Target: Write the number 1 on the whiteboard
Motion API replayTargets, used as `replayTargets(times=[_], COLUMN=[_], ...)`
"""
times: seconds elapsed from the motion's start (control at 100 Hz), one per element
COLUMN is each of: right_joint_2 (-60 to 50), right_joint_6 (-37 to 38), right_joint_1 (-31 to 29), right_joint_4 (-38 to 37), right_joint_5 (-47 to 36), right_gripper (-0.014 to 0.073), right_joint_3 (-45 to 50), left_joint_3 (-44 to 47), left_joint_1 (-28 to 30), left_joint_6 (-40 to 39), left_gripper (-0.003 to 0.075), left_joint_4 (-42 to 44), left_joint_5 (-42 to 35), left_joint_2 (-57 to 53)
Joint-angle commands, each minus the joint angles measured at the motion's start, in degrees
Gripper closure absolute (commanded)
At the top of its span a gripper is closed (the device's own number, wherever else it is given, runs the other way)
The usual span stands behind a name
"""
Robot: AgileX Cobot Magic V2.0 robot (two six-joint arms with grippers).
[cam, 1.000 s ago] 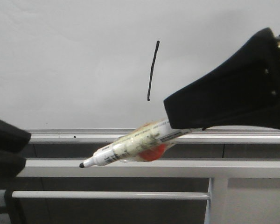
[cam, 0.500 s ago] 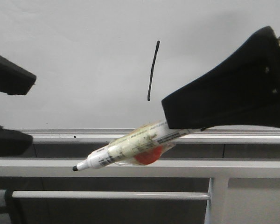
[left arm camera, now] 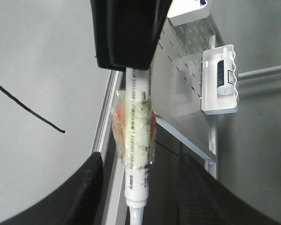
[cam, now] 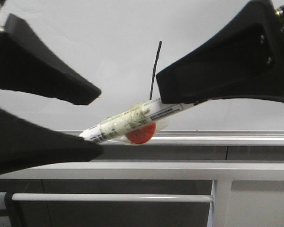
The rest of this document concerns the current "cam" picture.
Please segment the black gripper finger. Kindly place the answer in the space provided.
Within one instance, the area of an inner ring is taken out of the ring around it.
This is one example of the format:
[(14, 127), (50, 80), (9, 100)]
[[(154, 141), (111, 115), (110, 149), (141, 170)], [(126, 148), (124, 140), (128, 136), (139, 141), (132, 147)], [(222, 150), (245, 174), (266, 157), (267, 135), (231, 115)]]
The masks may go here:
[(0, 175), (35, 166), (91, 161), (102, 153), (98, 144), (38, 126), (0, 108)]
[(60, 60), (29, 24), (9, 14), (0, 32), (0, 89), (88, 105), (99, 88)]
[(216, 35), (156, 79), (165, 104), (232, 98), (284, 103), (284, 6), (249, 1)]

